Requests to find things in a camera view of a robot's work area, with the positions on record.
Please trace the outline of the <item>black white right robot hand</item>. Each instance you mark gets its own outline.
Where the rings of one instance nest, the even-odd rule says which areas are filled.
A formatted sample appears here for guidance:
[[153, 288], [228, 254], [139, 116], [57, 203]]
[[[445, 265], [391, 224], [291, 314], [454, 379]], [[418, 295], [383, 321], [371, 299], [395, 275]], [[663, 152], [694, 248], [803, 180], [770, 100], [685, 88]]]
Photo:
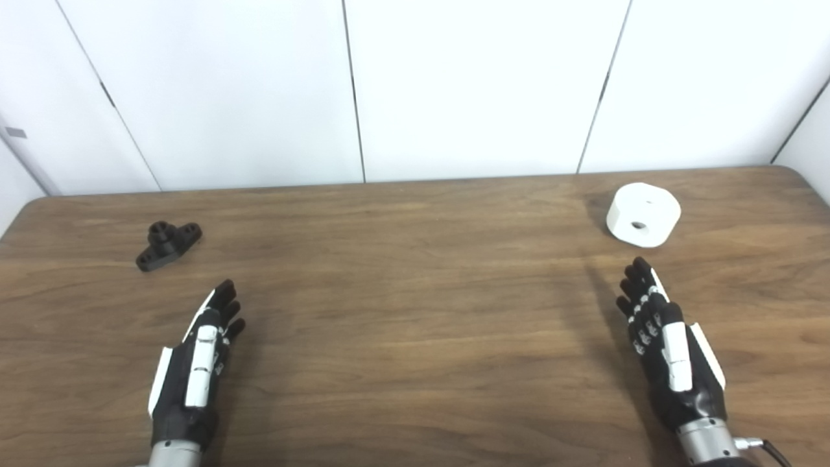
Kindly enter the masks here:
[[648, 384], [648, 398], [670, 431], [704, 418], [726, 422], [722, 370], [697, 324], [667, 298], [656, 270], [643, 257], [624, 269], [617, 307], [626, 317], [628, 342]]

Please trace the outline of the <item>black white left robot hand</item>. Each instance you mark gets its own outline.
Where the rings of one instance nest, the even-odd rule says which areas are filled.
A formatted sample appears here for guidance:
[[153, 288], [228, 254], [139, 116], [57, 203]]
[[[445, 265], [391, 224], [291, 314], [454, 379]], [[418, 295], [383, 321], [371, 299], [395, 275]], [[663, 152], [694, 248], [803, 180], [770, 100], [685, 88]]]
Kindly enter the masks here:
[[240, 310], [235, 284], [226, 279], [208, 293], [181, 342], [162, 349], [148, 400], [151, 446], [183, 441], [201, 452], [210, 446], [219, 427], [220, 375], [246, 325]]

